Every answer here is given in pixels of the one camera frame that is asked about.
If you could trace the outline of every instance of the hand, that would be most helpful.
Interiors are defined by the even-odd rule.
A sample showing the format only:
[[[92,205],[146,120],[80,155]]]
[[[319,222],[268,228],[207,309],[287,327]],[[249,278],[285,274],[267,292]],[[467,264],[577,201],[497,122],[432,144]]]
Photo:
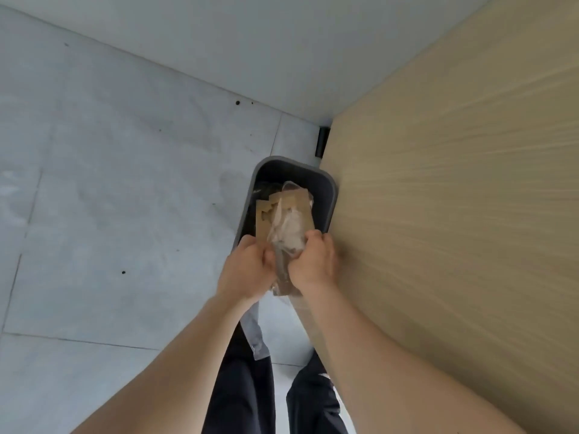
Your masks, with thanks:
[[[264,296],[276,279],[275,254],[269,244],[245,235],[231,252],[217,282],[217,294],[248,310]]]
[[[306,248],[289,263],[289,277],[304,296],[322,287],[335,287],[337,277],[337,254],[332,237],[319,230],[306,232]]]

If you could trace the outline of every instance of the gray wall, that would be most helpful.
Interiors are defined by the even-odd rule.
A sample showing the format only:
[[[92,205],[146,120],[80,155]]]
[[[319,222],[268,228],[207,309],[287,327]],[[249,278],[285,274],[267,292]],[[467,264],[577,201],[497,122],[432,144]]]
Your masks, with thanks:
[[[325,124],[488,0],[0,0]]]

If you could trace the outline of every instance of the black pants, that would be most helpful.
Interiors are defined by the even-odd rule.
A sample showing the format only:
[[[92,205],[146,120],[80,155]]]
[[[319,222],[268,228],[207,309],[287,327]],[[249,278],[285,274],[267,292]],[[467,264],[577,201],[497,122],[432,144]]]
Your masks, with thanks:
[[[330,379],[309,365],[287,394],[291,434],[347,434]],[[203,434],[274,434],[271,358],[254,360],[238,324],[221,363],[207,410]]]

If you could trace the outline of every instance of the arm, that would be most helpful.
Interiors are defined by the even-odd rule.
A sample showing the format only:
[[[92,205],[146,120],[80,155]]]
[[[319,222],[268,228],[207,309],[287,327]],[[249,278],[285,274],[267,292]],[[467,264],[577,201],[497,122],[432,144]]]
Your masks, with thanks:
[[[324,336],[338,391],[358,434],[522,433],[468,388],[404,350],[338,290],[337,257],[328,234],[306,234],[306,249],[290,264]]]
[[[141,374],[74,433],[200,433],[235,326],[274,279],[273,252],[244,236],[225,261],[217,294]]]

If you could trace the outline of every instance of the person's left hand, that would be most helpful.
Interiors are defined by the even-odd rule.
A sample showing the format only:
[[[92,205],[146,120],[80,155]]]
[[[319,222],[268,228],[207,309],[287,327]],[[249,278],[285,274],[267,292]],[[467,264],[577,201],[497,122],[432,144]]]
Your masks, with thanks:
[[[250,235],[243,236],[223,264],[217,294],[249,309],[276,279],[275,260],[271,245],[258,243]]]

